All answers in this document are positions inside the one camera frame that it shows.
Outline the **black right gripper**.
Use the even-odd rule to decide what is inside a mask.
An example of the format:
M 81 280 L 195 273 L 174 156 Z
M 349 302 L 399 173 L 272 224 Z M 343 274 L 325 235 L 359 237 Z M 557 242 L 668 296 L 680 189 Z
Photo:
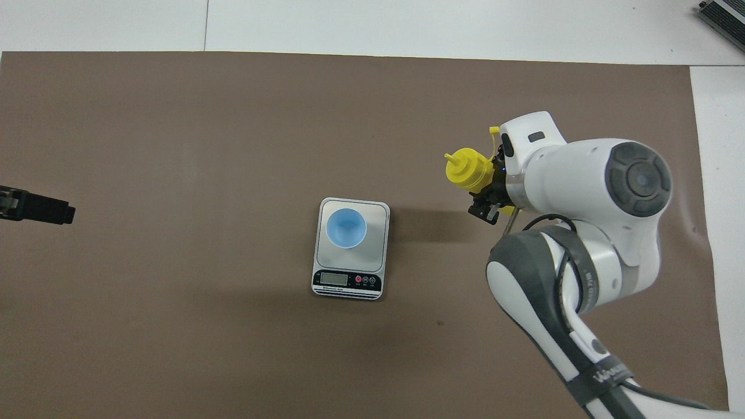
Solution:
M 505 152 L 499 145 L 496 155 L 490 160 L 493 168 L 492 180 L 488 186 L 488 198 L 481 194 L 471 194 L 473 202 L 468 207 L 469 215 L 479 220 L 496 225 L 502 207 L 515 207 L 510 194 L 506 190 Z

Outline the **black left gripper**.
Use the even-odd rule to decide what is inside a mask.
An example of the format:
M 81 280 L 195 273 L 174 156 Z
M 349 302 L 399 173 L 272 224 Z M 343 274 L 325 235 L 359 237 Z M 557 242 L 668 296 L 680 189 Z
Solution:
M 6 220 L 31 220 L 52 223 L 53 225 L 71 225 L 76 208 L 69 202 L 55 198 L 26 194 L 20 200 L 20 217 L 17 213 L 21 189 L 1 185 L 1 218 Z

